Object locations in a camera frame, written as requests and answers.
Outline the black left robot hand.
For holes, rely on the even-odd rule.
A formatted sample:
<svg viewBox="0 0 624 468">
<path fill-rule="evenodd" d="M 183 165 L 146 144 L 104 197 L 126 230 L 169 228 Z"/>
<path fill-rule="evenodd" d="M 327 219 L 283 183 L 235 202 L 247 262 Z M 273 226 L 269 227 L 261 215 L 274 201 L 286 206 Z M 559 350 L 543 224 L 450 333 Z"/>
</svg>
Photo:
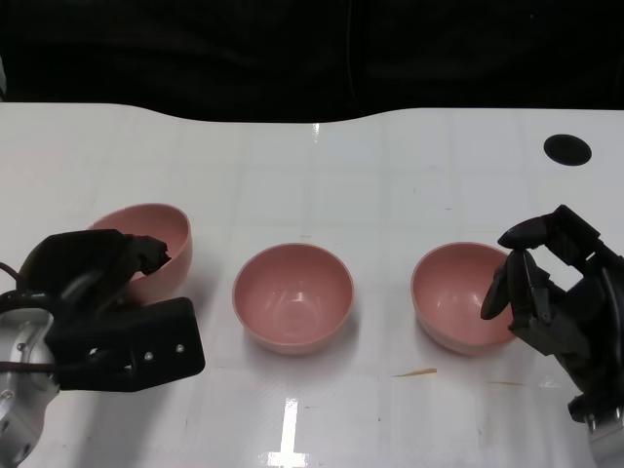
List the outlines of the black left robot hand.
<svg viewBox="0 0 624 468">
<path fill-rule="evenodd" d="M 155 273 L 171 258 L 167 244 L 115 229 L 55 234 L 24 261 L 20 292 L 49 299 L 60 321 L 97 314 L 122 296 L 136 273 Z"/>
</svg>

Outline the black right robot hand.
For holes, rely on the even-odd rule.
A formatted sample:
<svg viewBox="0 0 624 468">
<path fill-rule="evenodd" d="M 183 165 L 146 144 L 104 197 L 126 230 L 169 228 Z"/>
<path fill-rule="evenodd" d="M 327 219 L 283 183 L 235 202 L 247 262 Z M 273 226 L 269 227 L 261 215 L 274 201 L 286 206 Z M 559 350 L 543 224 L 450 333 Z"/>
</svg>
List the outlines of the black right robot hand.
<svg viewBox="0 0 624 468">
<path fill-rule="evenodd" d="M 544 356 L 554 356 L 579 389 L 568 405 L 586 422 L 623 406 L 623 258 L 565 205 L 523 221 L 498 240 L 509 253 L 481 306 L 491 320 L 512 311 L 509 331 Z M 558 287 L 531 251 L 546 247 L 580 280 Z"/>
</svg>

